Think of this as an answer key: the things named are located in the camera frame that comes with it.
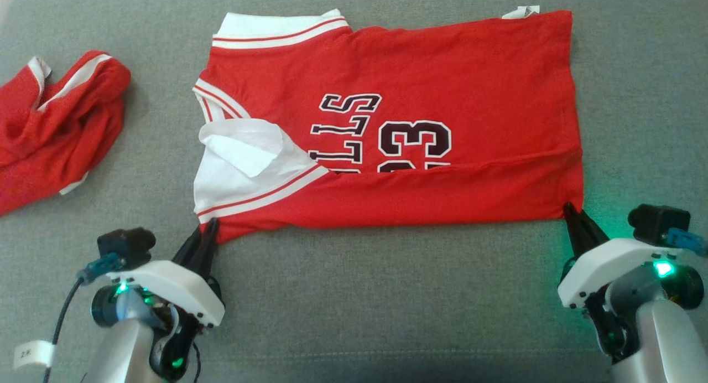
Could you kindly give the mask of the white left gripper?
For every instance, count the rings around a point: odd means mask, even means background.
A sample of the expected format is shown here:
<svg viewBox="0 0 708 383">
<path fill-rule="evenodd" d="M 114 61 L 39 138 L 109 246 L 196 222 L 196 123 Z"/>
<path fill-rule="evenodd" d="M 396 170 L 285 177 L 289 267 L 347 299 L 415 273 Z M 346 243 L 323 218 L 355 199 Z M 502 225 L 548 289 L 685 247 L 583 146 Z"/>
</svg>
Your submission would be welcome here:
<svg viewBox="0 0 708 383">
<path fill-rule="evenodd" d="M 200 324 L 219 327 L 225 305 L 205 279 L 211 275 L 218 248 L 219 221 L 212 218 L 198 226 L 170 260 L 154 260 L 133 270 L 109 272 L 108 278 L 146 287 L 167 302 L 194 315 Z"/>
</svg>

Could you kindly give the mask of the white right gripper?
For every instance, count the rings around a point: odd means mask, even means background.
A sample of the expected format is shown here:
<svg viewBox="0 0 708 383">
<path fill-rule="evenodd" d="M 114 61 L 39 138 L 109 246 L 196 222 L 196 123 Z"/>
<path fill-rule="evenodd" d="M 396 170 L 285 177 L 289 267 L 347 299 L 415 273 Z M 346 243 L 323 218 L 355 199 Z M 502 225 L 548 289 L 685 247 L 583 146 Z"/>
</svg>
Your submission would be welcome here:
<svg viewBox="0 0 708 383">
<path fill-rule="evenodd" d="M 586 299 L 582 293 L 589 296 L 598 292 L 644 263 L 653 262 L 655 255 L 668 260 L 668 255 L 684 253 L 684 249 L 658 247 L 629 237 L 610 240 L 589 214 L 577 210 L 571 202 L 564 204 L 563 214 L 576 260 L 557 287 L 565 308 L 583 307 Z"/>
</svg>

